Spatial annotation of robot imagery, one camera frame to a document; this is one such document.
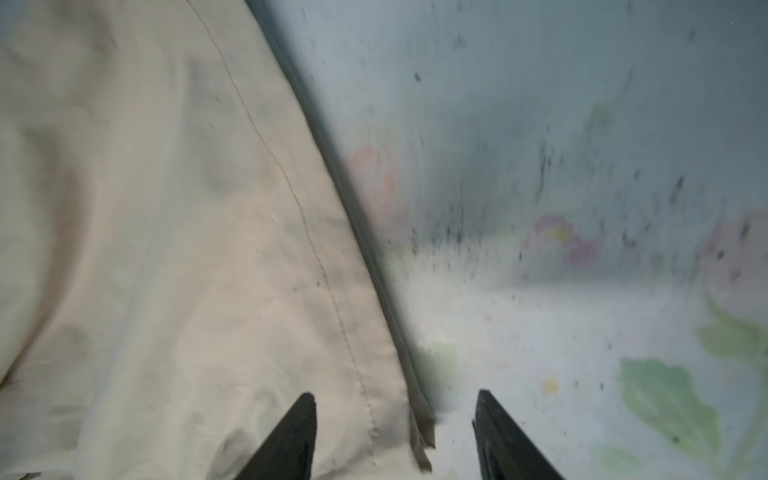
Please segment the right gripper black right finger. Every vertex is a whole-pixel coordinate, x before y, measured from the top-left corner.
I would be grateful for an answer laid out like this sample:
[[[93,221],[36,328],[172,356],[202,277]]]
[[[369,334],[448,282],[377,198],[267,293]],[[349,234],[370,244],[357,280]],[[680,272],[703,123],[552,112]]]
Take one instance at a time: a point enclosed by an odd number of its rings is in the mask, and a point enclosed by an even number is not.
[[[472,421],[482,480],[564,480],[489,390]]]

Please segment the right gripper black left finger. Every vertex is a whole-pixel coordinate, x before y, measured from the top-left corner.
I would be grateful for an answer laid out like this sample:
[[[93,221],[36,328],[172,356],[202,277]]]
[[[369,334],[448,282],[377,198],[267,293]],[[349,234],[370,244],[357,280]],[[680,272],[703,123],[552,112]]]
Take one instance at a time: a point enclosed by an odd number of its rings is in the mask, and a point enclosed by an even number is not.
[[[302,393],[235,480],[310,480],[317,437],[315,397]]]

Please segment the beige shorts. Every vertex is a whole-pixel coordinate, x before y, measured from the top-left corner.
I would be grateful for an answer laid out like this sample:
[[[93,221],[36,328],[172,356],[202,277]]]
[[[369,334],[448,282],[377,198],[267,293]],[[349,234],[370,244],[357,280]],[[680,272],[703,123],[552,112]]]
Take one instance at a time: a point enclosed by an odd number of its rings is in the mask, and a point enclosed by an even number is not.
[[[316,479],[434,418],[243,1],[1,7],[1,475],[231,479],[303,393]]]

